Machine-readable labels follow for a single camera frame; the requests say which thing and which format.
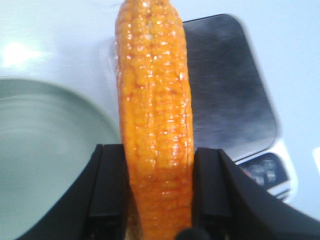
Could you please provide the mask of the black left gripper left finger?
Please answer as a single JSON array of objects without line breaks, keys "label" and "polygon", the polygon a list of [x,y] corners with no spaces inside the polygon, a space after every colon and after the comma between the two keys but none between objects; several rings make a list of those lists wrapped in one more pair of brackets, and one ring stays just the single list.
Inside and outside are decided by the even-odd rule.
[{"label": "black left gripper left finger", "polygon": [[77,179],[21,240],[123,240],[129,203],[121,144],[98,144]]}]

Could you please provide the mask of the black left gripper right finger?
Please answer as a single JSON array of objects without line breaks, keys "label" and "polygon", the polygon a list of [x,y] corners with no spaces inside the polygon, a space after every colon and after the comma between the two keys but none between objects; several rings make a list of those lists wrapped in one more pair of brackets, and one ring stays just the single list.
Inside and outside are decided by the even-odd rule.
[{"label": "black left gripper right finger", "polygon": [[192,225],[213,240],[318,240],[320,222],[249,178],[222,149],[198,148]]}]

